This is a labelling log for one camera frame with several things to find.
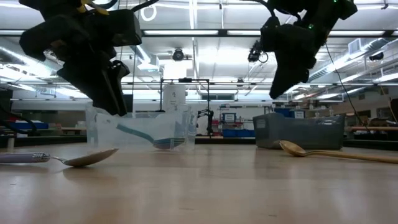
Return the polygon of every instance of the metal spoon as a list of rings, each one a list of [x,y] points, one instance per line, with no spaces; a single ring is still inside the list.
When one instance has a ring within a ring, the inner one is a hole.
[[[96,152],[87,156],[77,157],[74,159],[63,159],[44,152],[27,152],[27,153],[12,153],[0,154],[0,163],[36,163],[47,162],[50,159],[56,159],[63,164],[72,167],[84,167],[100,162],[109,156],[112,156],[119,149],[108,149],[101,152]]]
[[[366,161],[389,162],[389,163],[398,164],[398,157],[392,157],[392,156],[367,156],[367,155],[351,154],[351,153],[346,153],[346,152],[335,152],[335,151],[306,152],[300,146],[298,146],[292,142],[285,141],[285,140],[280,141],[279,145],[282,147],[282,149],[285,152],[287,152],[293,156],[297,156],[297,157],[320,155],[320,156],[340,157],[340,158],[346,158],[346,159],[361,159],[361,160],[366,160]]]

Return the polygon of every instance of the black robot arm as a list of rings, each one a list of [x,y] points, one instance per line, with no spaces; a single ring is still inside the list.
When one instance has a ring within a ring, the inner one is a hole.
[[[121,79],[130,73],[115,58],[114,47],[139,45],[142,33],[134,12],[150,6],[150,0],[131,10],[105,11],[117,3],[95,5],[91,0],[19,0],[40,11],[44,22],[26,30],[19,41],[28,56],[44,61],[51,50],[63,68],[57,72],[93,100],[93,106],[110,114],[127,113]],[[87,11],[85,4],[95,8]]]
[[[261,28],[264,52],[275,52],[277,70],[270,96],[275,99],[290,87],[307,82],[320,47],[338,19],[347,19],[357,8],[352,0],[242,0],[259,2],[271,13]],[[293,24],[280,24],[274,10],[297,17]],[[304,17],[299,13],[306,10]]]
[[[207,116],[207,136],[212,136],[213,135],[213,128],[211,127],[213,123],[213,116],[214,116],[214,111],[205,109],[205,110],[200,110],[198,111],[198,118],[201,118],[203,116]]]

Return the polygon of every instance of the transparent bin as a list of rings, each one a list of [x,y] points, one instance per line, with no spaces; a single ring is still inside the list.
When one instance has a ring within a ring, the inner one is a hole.
[[[128,113],[120,117],[88,104],[86,125],[87,142],[93,149],[188,152],[195,147],[197,112],[189,105],[177,105],[165,113]]]

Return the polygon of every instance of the table surface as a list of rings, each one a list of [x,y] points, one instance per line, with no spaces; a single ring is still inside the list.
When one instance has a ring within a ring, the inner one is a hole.
[[[84,144],[26,147],[73,157]],[[344,148],[398,156],[394,151]],[[117,152],[86,169],[0,165],[0,223],[398,223],[398,166],[253,145]]]

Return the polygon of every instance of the gray plastic bin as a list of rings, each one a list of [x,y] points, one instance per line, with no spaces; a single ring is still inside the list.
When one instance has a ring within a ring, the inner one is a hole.
[[[281,149],[280,140],[304,149],[341,149],[343,145],[344,116],[295,119],[269,113],[253,117],[253,123],[257,147]]]

